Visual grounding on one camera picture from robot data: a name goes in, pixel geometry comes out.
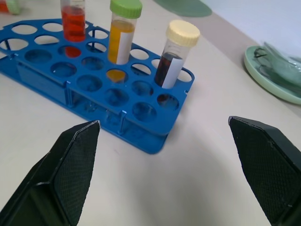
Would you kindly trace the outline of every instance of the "rack hole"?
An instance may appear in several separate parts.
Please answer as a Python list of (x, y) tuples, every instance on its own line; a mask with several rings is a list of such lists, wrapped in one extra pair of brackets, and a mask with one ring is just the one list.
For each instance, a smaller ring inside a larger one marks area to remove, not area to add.
[(63, 30), (63, 26), (58, 23), (47, 23), (43, 25), (43, 28), (50, 32), (60, 32)]
[(132, 90), (138, 96), (151, 96), (154, 93), (154, 89), (151, 85), (144, 81), (133, 82)]
[(160, 59), (154, 59), (154, 60), (151, 61), (151, 64), (152, 64), (155, 68), (158, 68), (159, 63), (160, 63)]
[(103, 44), (95, 41), (87, 43), (86, 48), (92, 53), (103, 53), (107, 50)]
[(127, 73), (118, 69), (107, 71), (107, 77), (114, 83), (123, 83), (127, 81)]
[(0, 60), (6, 56), (7, 56), (6, 54), (0, 52)]
[(70, 58), (75, 58), (81, 54), (81, 51), (74, 46), (62, 46), (58, 49), (58, 53)]
[(105, 92), (104, 98), (112, 106), (122, 106), (128, 102), (128, 95), (121, 89), (109, 89)]
[(76, 73), (76, 67), (67, 62), (59, 62), (51, 66), (51, 72), (58, 77), (70, 77)]
[(84, 91), (95, 92), (99, 90), (102, 85), (103, 83), (99, 78), (89, 74), (77, 79), (77, 86)]
[(136, 75), (148, 76), (151, 74), (151, 70), (147, 66), (142, 64), (133, 64), (131, 66), (131, 69)]
[(148, 53), (139, 48), (132, 49), (130, 54), (132, 55), (132, 57), (139, 60), (146, 60), (147, 58), (149, 58)]
[(189, 82), (192, 80), (192, 77), (190, 74), (184, 70), (180, 71), (180, 74), (178, 76), (178, 80), (184, 81), (184, 82)]
[(97, 57), (86, 57), (81, 63), (92, 71), (100, 70), (103, 68), (103, 61)]
[(136, 103), (133, 106), (132, 112), (136, 119), (144, 122), (153, 121), (157, 116), (155, 108), (144, 102)]
[(108, 34), (102, 30), (92, 30), (88, 33), (91, 37), (94, 37), (96, 39), (105, 39), (108, 37)]
[(12, 31), (17, 34), (33, 34), (38, 29), (31, 25), (21, 24), (12, 28)]
[(158, 104), (168, 110), (176, 110), (179, 108), (179, 101), (172, 95), (161, 94), (157, 97)]
[(51, 54), (43, 49), (32, 49), (25, 53), (25, 59), (36, 64), (46, 63), (51, 58)]
[(39, 45), (54, 45), (59, 42), (59, 40), (50, 35), (41, 35), (34, 40)]
[(21, 49), (25, 48), (26, 46), (28, 46), (28, 42), (23, 39), (7, 39), (0, 43), (0, 47), (2, 49), (6, 49), (6, 50), (9, 50), (9, 48), (6, 46), (5, 41), (8, 42), (9, 48), (12, 51), (21, 50)]

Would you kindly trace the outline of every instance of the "green plate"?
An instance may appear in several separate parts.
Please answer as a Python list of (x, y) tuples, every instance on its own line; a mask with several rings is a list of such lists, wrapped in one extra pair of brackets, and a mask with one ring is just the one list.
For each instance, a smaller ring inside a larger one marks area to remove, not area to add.
[[(259, 46), (252, 46), (249, 47), (245, 51), (245, 66), (250, 75), (268, 92), (271, 94), (277, 96), (278, 98), (281, 98), (283, 100), (286, 100), (288, 102), (291, 102), (293, 104), (301, 105), (301, 92), (296, 91), (293, 92), (289, 89), (286, 89), (275, 82), (273, 82), (271, 79), (269, 79), (267, 76), (264, 75), (262, 68), (260, 68), (261, 64), (256, 60), (254, 57), (254, 51), (259, 48)], [(279, 75), (277, 75), (274, 72), (273, 77), (276, 77), (276, 81), (281, 81), (285, 84), (287, 81), (284, 81)]]
[(204, 17), (212, 14), (212, 10), (200, 0), (155, 0), (155, 2), (178, 16)]

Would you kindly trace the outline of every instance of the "orange liquid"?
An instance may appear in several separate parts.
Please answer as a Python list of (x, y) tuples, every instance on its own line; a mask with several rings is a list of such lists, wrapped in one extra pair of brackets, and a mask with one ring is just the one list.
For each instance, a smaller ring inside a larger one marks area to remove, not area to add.
[[(126, 21), (114, 20), (111, 23), (108, 59), (112, 63), (117, 63), (121, 33), (131, 33), (134, 30), (134, 25)], [(107, 72), (107, 76), (113, 82), (121, 82), (124, 81), (126, 74), (119, 70), (111, 70)]]
[(85, 40), (85, 12), (81, 8), (65, 6), (62, 9), (64, 37), (68, 41)]
[(0, 2), (0, 12), (9, 13), (8, 7), (5, 2)]
[(70, 58), (78, 57), (81, 54), (81, 51), (78, 48), (74, 48), (71, 46), (65, 47), (65, 54)]

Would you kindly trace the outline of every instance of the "green object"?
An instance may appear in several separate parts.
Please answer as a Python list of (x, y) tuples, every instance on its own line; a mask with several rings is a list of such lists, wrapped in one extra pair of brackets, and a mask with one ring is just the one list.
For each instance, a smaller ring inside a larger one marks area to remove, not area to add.
[(278, 74), (273, 71), (263, 71), (261, 64), (254, 57), (254, 52), (259, 46), (249, 47), (245, 51), (245, 66), (250, 75), (261, 85), (264, 89), (266, 89), (271, 94), (286, 100), (288, 102), (301, 105), (301, 91), (300, 89), (296, 89), (293, 84), (288, 83), (286, 80), (281, 78)]
[(10, 14), (19, 15), (21, 7), (18, 0), (6, 0), (6, 5)]
[(290, 56), (286, 56), (266, 42), (263, 48), (275, 72), (283, 79), (301, 87), (301, 62)]
[(178, 16), (204, 17), (212, 14), (212, 10), (200, 0), (155, 0), (155, 2)]
[(110, 10), (127, 19), (137, 19), (141, 15), (142, 3), (139, 0), (111, 0)]

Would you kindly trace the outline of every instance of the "wall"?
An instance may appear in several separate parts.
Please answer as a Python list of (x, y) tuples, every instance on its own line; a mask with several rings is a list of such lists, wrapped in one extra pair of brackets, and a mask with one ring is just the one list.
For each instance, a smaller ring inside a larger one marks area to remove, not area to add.
[(301, 56), (301, 1), (202, 0), (258, 43), (264, 40)]

